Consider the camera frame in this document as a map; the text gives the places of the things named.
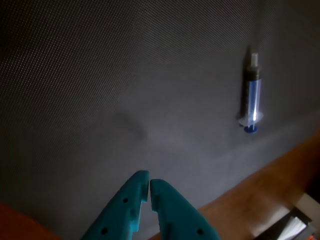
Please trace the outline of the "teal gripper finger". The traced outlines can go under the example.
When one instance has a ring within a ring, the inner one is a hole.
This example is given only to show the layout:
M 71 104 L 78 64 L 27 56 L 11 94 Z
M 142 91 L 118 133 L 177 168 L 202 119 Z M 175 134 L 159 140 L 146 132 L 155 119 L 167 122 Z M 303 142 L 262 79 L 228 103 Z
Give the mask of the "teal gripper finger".
M 139 231 L 142 203 L 148 201 L 149 172 L 134 173 L 108 202 L 83 240 L 131 240 Z
M 150 181 L 151 208 L 158 215 L 162 240 L 218 240 L 216 230 L 172 185 Z

